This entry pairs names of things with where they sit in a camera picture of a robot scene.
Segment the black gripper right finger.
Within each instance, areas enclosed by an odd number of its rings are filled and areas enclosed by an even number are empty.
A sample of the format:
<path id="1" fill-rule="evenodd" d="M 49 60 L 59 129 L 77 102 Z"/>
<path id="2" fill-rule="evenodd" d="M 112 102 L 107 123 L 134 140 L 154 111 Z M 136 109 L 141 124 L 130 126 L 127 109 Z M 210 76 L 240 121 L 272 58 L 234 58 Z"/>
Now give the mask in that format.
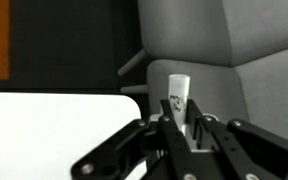
<path id="1" fill-rule="evenodd" d="M 189 99 L 187 122 L 196 150 L 219 159 L 226 180 L 288 180 L 288 140 L 242 119 L 227 123 Z"/>

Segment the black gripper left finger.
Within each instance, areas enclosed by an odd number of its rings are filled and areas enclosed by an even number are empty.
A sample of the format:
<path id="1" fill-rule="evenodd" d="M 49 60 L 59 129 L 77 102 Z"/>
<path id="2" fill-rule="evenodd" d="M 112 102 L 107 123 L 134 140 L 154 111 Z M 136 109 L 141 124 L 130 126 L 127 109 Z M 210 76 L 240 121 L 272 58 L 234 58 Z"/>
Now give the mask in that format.
<path id="1" fill-rule="evenodd" d="M 140 180 L 182 180 L 193 153 L 177 127 L 168 99 L 157 121 L 135 119 L 77 160 L 72 180 L 125 180 L 152 154 L 163 152 Z"/>

